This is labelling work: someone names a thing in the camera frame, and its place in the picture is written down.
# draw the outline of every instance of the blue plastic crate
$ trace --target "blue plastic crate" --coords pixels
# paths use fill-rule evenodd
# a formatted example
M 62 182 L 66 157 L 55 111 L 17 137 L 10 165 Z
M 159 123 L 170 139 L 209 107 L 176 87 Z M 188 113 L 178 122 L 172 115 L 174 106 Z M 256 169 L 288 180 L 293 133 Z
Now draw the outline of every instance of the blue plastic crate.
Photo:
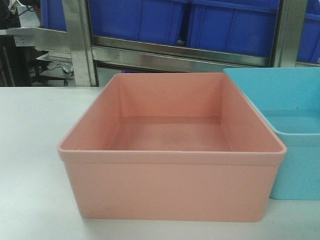
M 320 2 L 308 0 L 297 60 L 317 63 L 320 57 Z
M 179 34 L 179 38 L 185 43 L 187 42 L 187 38 L 188 38 L 191 6 L 192 6 L 191 1 L 189 0 L 189 3 L 185 6 L 184 14 L 182 17 L 180 34 Z
M 176 45 L 188 0 L 89 0 L 92 31 L 95 35 Z M 44 28 L 66 30 L 61 0 L 42 0 Z
M 320 200 L 320 68 L 225 72 L 287 146 L 270 197 Z
M 45 29 L 67 30 L 62 0 L 41 0 L 41 25 Z
M 136 71 L 122 70 L 121 73 L 122 73 L 122 74 L 137 74 L 138 72 L 136 72 Z
M 276 27 L 275 0 L 192 0 L 186 45 L 269 56 Z

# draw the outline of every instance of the metal shelf rail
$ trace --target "metal shelf rail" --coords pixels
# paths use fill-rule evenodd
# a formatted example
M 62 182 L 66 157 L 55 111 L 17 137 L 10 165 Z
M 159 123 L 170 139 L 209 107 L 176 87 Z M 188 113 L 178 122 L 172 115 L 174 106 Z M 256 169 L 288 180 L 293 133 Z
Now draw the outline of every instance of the metal shelf rail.
M 318 67 L 297 62 L 308 0 L 280 0 L 271 57 L 129 41 L 92 34 L 87 0 L 62 0 L 67 32 L 36 28 L 40 59 L 72 62 L 76 85 L 98 86 L 97 66 L 157 72 L 221 72 L 241 67 Z

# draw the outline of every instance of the storage box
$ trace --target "storage box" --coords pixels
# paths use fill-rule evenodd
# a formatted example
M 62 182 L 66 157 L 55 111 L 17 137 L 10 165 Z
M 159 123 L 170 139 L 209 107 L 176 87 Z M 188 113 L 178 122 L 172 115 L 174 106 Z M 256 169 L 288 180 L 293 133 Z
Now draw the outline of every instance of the storage box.
M 318 63 L 320 57 L 320 2 L 308 0 L 297 60 Z
M 121 71 L 122 74 L 136 74 L 136 71 L 128 71 L 128 70 L 122 70 Z
M 225 72 L 288 148 L 271 198 L 320 200 L 320 68 L 244 68 Z
M 224 73 L 136 73 L 58 152 L 84 218 L 256 222 L 286 147 Z
M 278 11 L 276 1 L 191 2 L 188 47 L 270 56 Z
M 67 30 L 62 0 L 41 0 L 41 25 L 45 29 Z
M 95 35 L 176 45 L 188 0 L 89 0 Z M 42 0 L 42 26 L 66 30 L 61 0 Z

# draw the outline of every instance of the shelving unit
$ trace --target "shelving unit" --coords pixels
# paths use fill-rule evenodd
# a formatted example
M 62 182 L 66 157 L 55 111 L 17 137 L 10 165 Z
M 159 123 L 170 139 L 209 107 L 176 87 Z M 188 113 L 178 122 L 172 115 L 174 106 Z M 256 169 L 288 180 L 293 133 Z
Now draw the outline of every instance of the shelving unit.
M 87 0 L 62 0 L 67 32 L 36 28 L 40 59 L 72 62 L 76 85 L 99 86 L 97 66 L 156 72 L 221 72 L 241 67 L 318 67 L 297 62 L 307 0 L 280 0 L 271 57 L 129 41 L 92 34 Z

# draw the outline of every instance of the rectangular container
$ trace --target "rectangular container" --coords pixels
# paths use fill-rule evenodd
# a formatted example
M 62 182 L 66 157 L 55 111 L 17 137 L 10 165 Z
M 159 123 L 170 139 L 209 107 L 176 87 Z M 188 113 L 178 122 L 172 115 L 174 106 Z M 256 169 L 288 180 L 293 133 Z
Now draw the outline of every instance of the rectangular container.
M 41 25 L 45 29 L 66 31 L 62 0 L 41 0 Z
M 268 57 L 278 3 L 255 0 L 192 0 L 186 45 Z
M 188 0 L 89 0 L 95 35 L 176 45 Z M 66 30 L 62 0 L 42 0 L 42 27 Z
M 320 2 L 308 0 L 297 60 L 318 63 L 320 57 Z
M 84 218 L 256 222 L 286 147 L 224 73 L 136 73 L 58 152 Z
M 271 198 L 320 200 L 320 68 L 225 72 L 287 146 Z

